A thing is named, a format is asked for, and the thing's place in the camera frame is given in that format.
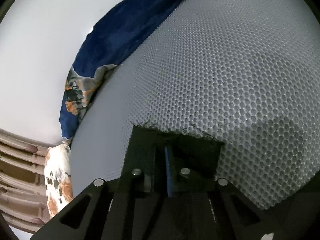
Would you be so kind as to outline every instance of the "blue fabric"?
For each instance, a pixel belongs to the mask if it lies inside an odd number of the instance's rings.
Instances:
[[[62,136],[71,139],[106,71],[123,62],[182,0],[124,0],[88,34],[70,69],[63,96]]]

